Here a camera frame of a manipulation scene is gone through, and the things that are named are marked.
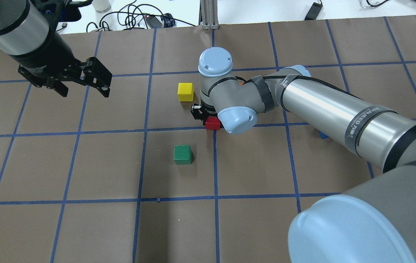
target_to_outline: red cube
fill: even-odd
[[[208,117],[208,119],[205,121],[205,128],[207,130],[220,130],[221,122],[217,117]]]

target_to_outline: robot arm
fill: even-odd
[[[81,6],[83,2],[70,0],[0,0],[0,49],[20,64],[18,73],[36,87],[45,85],[66,97],[62,81],[74,81],[109,97],[110,71],[95,57],[76,59],[55,31],[59,20],[80,19]]]
[[[300,213],[288,236],[293,263],[416,262],[416,121],[311,78],[300,65],[239,85],[226,50],[207,49],[199,62],[196,119],[217,115],[238,134],[281,106],[385,172]]]

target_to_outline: blue tape grid line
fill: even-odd
[[[338,48],[336,47],[335,38],[333,37],[333,32],[331,32],[330,23],[328,22],[328,19],[325,20],[325,22],[326,22],[326,27],[328,28],[328,33],[330,34],[331,43],[333,44],[333,49],[335,50],[336,59],[338,60],[338,66],[339,66],[339,69],[341,70],[341,75],[343,76],[344,86],[346,87],[346,91],[350,92],[348,81],[346,80],[346,75],[344,73],[343,65],[341,63],[341,59],[339,58],[339,53],[338,53]]]
[[[281,127],[284,126],[284,123],[265,123],[265,124],[257,124],[254,127]],[[309,125],[306,122],[296,122],[296,123],[288,123],[289,126],[297,126],[297,125]],[[165,132],[170,130],[204,130],[205,127],[203,126],[195,126],[195,127],[176,127],[176,128],[153,128],[147,129],[148,133],[153,132]],[[136,129],[136,130],[90,130],[90,131],[80,131],[79,133],[76,131],[68,131],[63,133],[17,133],[17,134],[0,134],[0,138],[6,137],[34,137],[34,136],[60,136],[60,135],[77,135],[77,134],[101,134],[101,133],[143,133],[144,129]]]
[[[367,162],[367,167],[369,168],[370,178],[375,178],[375,175],[373,174],[373,168],[371,163]]]
[[[405,61],[405,64],[416,64],[415,61]],[[372,63],[349,63],[349,64],[341,64],[342,67],[345,66],[366,66],[366,65],[401,65],[403,62],[372,62]],[[283,65],[279,66],[279,68],[285,68],[292,65]],[[315,67],[339,67],[340,64],[325,64],[325,65],[303,65],[306,68],[315,68]],[[252,70],[274,70],[276,66],[271,67],[254,67],[254,68],[235,68],[232,71],[252,71]],[[177,72],[154,72],[151,75],[180,75],[180,74],[197,74],[197,70],[190,70],[190,71],[177,71]],[[113,78],[119,77],[137,77],[137,76],[149,76],[149,73],[132,73],[132,74],[118,74],[112,75]],[[0,83],[15,83],[15,82],[28,82],[27,80],[0,80]]]
[[[216,238],[216,263],[220,263],[219,256],[219,204],[218,204],[218,150],[216,148],[217,131],[213,130],[213,175],[215,180],[215,238]]]
[[[12,150],[13,141],[15,140],[15,134],[18,131],[18,127],[20,125],[20,120],[22,118],[23,111],[25,110],[26,100],[28,100],[28,96],[30,94],[30,91],[31,91],[31,84],[28,85],[28,90],[26,91],[25,99],[23,100],[22,109],[20,110],[20,114],[18,114],[18,120],[16,121],[16,125],[15,125],[15,129],[14,129],[14,132],[13,132],[13,136],[12,136],[12,139],[10,141],[10,144],[8,145],[7,153],[5,154],[5,159],[4,159],[4,162],[2,164],[1,171],[0,171],[0,184],[1,184],[1,180],[2,180],[3,173],[5,171],[5,166],[7,165],[8,156],[10,155],[10,152]]]
[[[409,81],[411,82],[411,85],[412,85],[412,87],[414,89],[414,92],[415,92],[415,95],[416,95],[416,86],[415,86],[414,80],[411,77],[411,73],[409,73],[408,66],[406,65],[406,62],[403,58],[403,54],[401,53],[401,50],[400,50],[400,47],[398,46],[398,43],[396,42],[396,38],[393,35],[393,31],[391,30],[390,23],[388,22],[388,19],[386,18],[386,16],[383,17],[383,19],[385,20],[386,27],[388,28],[388,31],[390,32],[390,35],[391,35],[391,38],[393,40],[394,46],[396,47],[396,50],[398,51],[398,55],[400,55],[401,63],[403,64],[404,70],[406,71],[406,74],[408,75]]]
[[[100,40],[101,40],[101,32],[99,32],[98,40],[96,41],[95,57],[98,55],[98,48],[99,48]],[[70,161],[70,168],[69,168],[69,172],[68,172],[67,183],[66,183],[66,186],[65,186],[65,190],[63,192],[61,212],[59,213],[59,218],[58,218],[57,228],[56,228],[56,234],[54,236],[53,251],[51,253],[51,261],[50,261],[51,263],[54,262],[54,258],[55,258],[55,255],[56,255],[56,249],[57,249],[57,241],[58,241],[58,238],[59,238],[59,233],[61,232],[63,212],[65,210],[65,205],[66,205],[66,200],[67,200],[67,195],[68,195],[68,189],[69,189],[69,186],[70,186],[70,180],[72,178],[72,173],[73,173],[73,165],[75,164],[75,157],[77,155],[78,144],[80,142],[80,135],[81,135],[80,132],[81,132],[81,127],[83,125],[83,117],[85,116],[85,108],[86,108],[86,101],[88,100],[89,88],[90,88],[89,86],[86,87],[85,97],[83,98],[83,106],[81,108],[80,123],[78,124],[77,138],[75,140],[75,146],[73,148],[72,160]]]
[[[347,81],[346,81],[346,77],[343,71],[343,66],[360,66],[360,65],[398,65],[398,64],[402,64],[406,70],[406,73],[408,75],[408,78],[411,82],[411,85],[413,86],[413,89],[416,93],[416,86],[415,83],[409,73],[408,67],[406,66],[406,64],[416,64],[416,61],[405,61],[402,57],[402,53],[400,52],[400,49],[397,45],[396,39],[393,35],[393,32],[390,29],[390,25],[388,23],[388,20],[386,17],[384,17],[386,26],[388,27],[388,30],[390,32],[390,35],[393,39],[393,42],[396,46],[396,49],[398,51],[398,54],[400,55],[401,61],[400,62],[378,62],[378,63],[351,63],[351,64],[342,64],[339,58],[339,54],[338,54],[338,50],[336,48],[335,45],[335,41],[331,32],[331,28],[330,25],[328,23],[328,20],[326,20],[326,24],[328,27],[328,31],[330,33],[330,37],[332,40],[332,44],[333,44],[333,48],[335,49],[335,54],[336,57],[338,59],[338,64],[328,64],[328,65],[305,65],[305,67],[310,67],[310,68],[314,68],[314,67],[340,67],[341,73],[343,75],[343,80],[345,82],[346,85],[346,89],[348,90],[348,85],[347,85]],[[280,68],[283,67],[279,67],[278,65],[278,57],[276,54],[276,47],[275,47],[275,43],[274,43],[274,38],[273,38],[273,31],[271,28],[271,24],[268,23],[269,26],[269,30],[270,30],[270,36],[271,36],[271,43],[273,46],[273,54],[274,54],[274,58],[275,58],[275,67],[260,67],[260,68],[239,68],[239,69],[233,69],[233,71],[250,71],[250,70],[279,70]],[[98,46],[99,46],[99,41],[101,39],[101,33],[99,33],[98,35],[98,41],[96,44],[96,50],[95,50],[95,56],[97,55],[98,52]],[[124,75],[113,75],[113,77],[133,77],[133,76],[148,76],[150,78],[149,81],[149,86],[148,86],[148,94],[147,94],[147,106],[146,106],[146,113],[145,113],[145,128],[144,129],[136,129],[136,130],[96,130],[96,131],[81,131],[81,125],[83,122],[83,116],[84,116],[84,111],[85,111],[85,107],[86,107],[86,99],[88,97],[88,92],[89,92],[89,87],[86,88],[86,93],[85,93],[85,98],[84,98],[84,102],[83,102],[83,107],[82,107],[82,112],[81,112],[81,118],[80,118],[80,124],[78,127],[78,131],[77,132],[65,132],[65,133],[28,133],[28,134],[17,134],[17,130],[18,130],[18,126],[20,123],[20,119],[21,116],[23,115],[23,110],[24,107],[26,105],[26,101],[29,95],[29,92],[31,90],[31,85],[29,85],[28,87],[28,91],[26,93],[25,99],[23,101],[23,106],[22,109],[20,111],[19,117],[18,117],[18,121],[16,123],[16,128],[14,130],[13,134],[1,134],[0,138],[5,138],[5,137],[11,137],[11,143],[8,147],[8,151],[6,153],[6,157],[4,159],[3,162],[3,167],[1,169],[0,172],[0,182],[1,182],[1,178],[3,175],[3,172],[5,170],[5,166],[8,160],[8,156],[10,154],[12,145],[13,145],[13,141],[15,139],[15,137],[26,137],[26,136],[57,136],[57,135],[76,135],[77,139],[76,139],[76,143],[75,143],[75,148],[73,151],[73,157],[71,160],[71,166],[70,166],[70,171],[69,171],[69,176],[68,176],[68,181],[66,184],[66,189],[64,192],[64,197],[63,200],[44,200],[44,201],[0,201],[0,205],[35,205],[35,204],[61,204],[61,215],[59,217],[59,221],[58,221],[58,227],[57,227],[57,231],[56,231],[56,236],[55,236],[55,240],[54,240],[54,245],[53,245],[53,253],[51,255],[51,262],[53,262],[54,260],[54,255],[55,255],[55,250],[57,247],[57,241],[58,241],[58,234],[59,234],[59,230],[60,230],[60,226],[61,226],[61,219],[63,216],[63,210],[65,208],[65,204],[66,203],[120,203],[120,202],[137,202],[138,203],[138,208],[137,208],[137,213],[138,216],[136,218],[136,229],[135,229],[135,237],[134,237],[134,251],[133,251],[133,260],[135,261],[135,255],[136,255],[136,241],[137,241],[137,234],[138,234],[138,218],[139,218],[139,206],[141,202],[156,202],[157,199],[156,198],[141,198],[141,188],[142,188],[142,183],[143,183],[143,165],[144,165],[144,158],[145,158],[145,145],[146,145],[146,135],[148,132],[159,132],[159,131],[165,131],[165,130],[196,130],[196,129],[204,129],[204,127],[177,127],[177,128],[157,128],[157,129],[148,129],[147,128],[147,122],[148,122],[148,107],[149,107],[149,100],[150,100],[150,88],[151,88],[151,77],[153,75],[179,75],[179,74],[193,74],[193,73],[198,73],[198,71],[196,70],[192,70],[192,71],[183,71],[183,72],[162,72],[162,73],[153,73],[153,59],[154,59],[154,47],[155,47],[155,40],[156,40],[156,30],[154,32],[154,36],[153,36],[153,48],[152,48],[152,52],[151,52],[151,68],[150,68],[150,73],[135,73],[135,74],[124,74]],[[215,31],[212,31],[212,46],[215,46]],[[27,80],[0,80],[0,83],[16,83],[16,82],[27,82]],[[161,202],[170,202],[170,201],[183,201],[183,200],[205,200],[205,199],[214,199],[215,200],[215,222],[216,222],[216,261],[219,262],[220,258],[219,258],[219,211],[218,211],[218,200],[219,199],[238,199],[238,198],[296,198],[298,200],[298,212],[300,212],[300,200],[298,197],[325,197],[325,196],[330,196],[330,195],[335,195],[338,193],[298,193],[298,187],[297,187],[297,180],[296,180],[296,176],[295,176],[295,167],[293,164],[293,155],[292,155],[292,147],[290,144],[290,137],[289,137],[289,126],[293,126],[293,125],[308,125],[308,123],[288,123],[287,121],[287,116],[285,115],[285,113],[283,113],[284,118],[285,118],[285,123],[272,123],[272,124],[264,124],[264,125],[256,125],[256,127],[270,127],[270,126],[285,126],[286,127],[286,133],[287,133],[287,137],[288,137],[288,148],[289,148],[289,153],[290,153],[290,158],[291,158],[291,164],[292,164],[292,170],[293,170],[293,178],[294,178],[294,194],[270,194],[270,195],[231,195],[231,196],[219,196],[218,192],[217,192],[217,156],[216,156],[216,132],[213,134],[213,154],[214,154],[214,158],[215,158],[215,163],[214,163],[214,171],[215,171],[215,195],[214,196],[198,196],[198,197],[178,197],[178,198],[160,198]],[[98,199],[98,200],[66,200],[66,195],[68,193],[68,187],[69,187],[69,183],[70,183],[70,178],[71,178],[71,174],[72,174],[72,169],[73,169],[73,162],[75,159],[75,155],[76,155],[76,151],[78,148],[78,142],[79,142],[79,138],[81,134],[97,134],[97,133],[132,133],[132,132],[144,132],[145,133],[145,139],[144,139],[144,147],[143,147],[143,153],[142,153],[142,167],[141,167],[141,175],[140,175],[140,184],[139,184],[139,195],[138,198],[125,198],[125,199]],[[368,163],[368,167],[369,167],[369,172],[370,172],[370,176],[371,178],[374,178],[374,174],[373,174],[373,170],[370,166],[370,164]]]
[[[273,47],[273,56],[274,56],[274,61],[276,64],[276,71],[279,71],[280,67],[278,65],[278,55],[276,53],[276,45],[274,43],[273,29],[271,28],[270,22],[268,22],[268,29],[270,30],[271,46]],[[295,164],[294,164],[294,153],[293,153],[293,147],[291,144],[288,117],[284,110],[283,110],[283,118],[284,118],[284,123],[282,123],[282,125],[284,125],[286,129],[286,140],[288,142],[289,160],[291,162],[291,170],[293,174],[294,196],[296,198],[297,213],[300,213],[302,209],[300,208],[300,192],[298,190],[298,184],[297,184],[297,175],[296,175]]]
[[[145,127],[144,127],[144,136],[143,136],[143,150],[142,150],[142,161],[140,166],[140,181],[138,183],[138,198],[142,198],[142,188],[143,188],[143,172],[145,169],[145,154],[146,154],[146,140],[148,137],[148,112],[150,109],[150,96],[151,96],[151,80],[153,78],[153,63],[154,63],[154,50],[156,46],[156,33],[158,28],[156,27],[153,32],[153,43],[151,46],[151,62],[150,62],[150,75],[148,77],[148,92],[146,94],[146,109],[145,109]],[[138,226],[140,223],[140,209],[141,201],[138,201],[136,204],[136,215],[135,215],[135,231],[133,236],[133,252],[132,252],[132,261],[136,261],[136,248],[138,241]]]
[[[327,197],[340,193],[301,193],[300,197]],[[225,196],[191,196],[160,198],[160,202],[192,201],[192,200],[221,200],[221,199],[258,199],[258,198],[296,198],[296,194],[264,194],[264,195],[225,195]],[[66,200],[66,203],[136,203],[157,202],[157,198],[116,198],[116,199],[83,199]],[[0,205],[57,205],[63,200],[40,201],[0,201]]]
[[[335,50],[336,59],[338,60],[338,66],[339,66],[339,69],[341,70],[341,75],[343,76],[344,86],[346,87],[346,91],[350,93],[348,82],[346,80],[346,75],[344,73],[343,64],[341,63],[341,59],[339,58],[338,48],[336,47],[335,38],[333,37],[333,32],[331,31],[330,22],[328,22],[328,19],[325,20],[325,22],[326,22],[326,27],[328,28],[328,33],[330,34],[331,43],[333,44],[333,49]],[[395,64],[395,63],[388,62],[382,65],[388,65],[388,64]],[[357,63],[357,64],[349,64],[349,65],[369,65],[369,64]],[[369,174],[370,174],[370,178],[373,178],[373,170],[371,166],[369,166]]]

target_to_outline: light blue joint cap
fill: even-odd
[[[415,263],[393,224],[363,200],[323,198],[292,221],[288,233],[294,263]]]
[[[231,134],[241,134],[257,124],[257,113],[248,107],[230,107],[218,112],[218,119]]]
[[[198,72],[205,77],[221,77],[232,70],[232,56],[222,47],[208,48],[200,55]]]
[[[297,70],[302,76],[311,77],[310,72],[303,65],[293,65],[285,68],[292,68]]]

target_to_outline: white table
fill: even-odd
[[[110,0],[111,11],[118,11],[130,0]],[[260,23],[277,21],[304,20],[313,0],[218,0],[218,20],[220,24]],[[151,4],[163,13],[171,13],[174,18],[198,24],[200,2],[198,0],[138,0],[138,4]],[[141,7],[143,12],[158,14],[152,7]],[[89,5],[80,8],[82,18],[77,22],[69,22],[61,34],[86,32],[89,22],[98,23],[104,14],[96,13]],[[376,8],[367,7],[365,0],[323,0],[323,9],[317,19],[379,17],[397,15],[416,15],[416,2],[413,0],[390,0]],[[112,30],[122,30],[125,27],[117,22],[117,15],[105,18]],[[177,22],[177,27],[189,26]]]

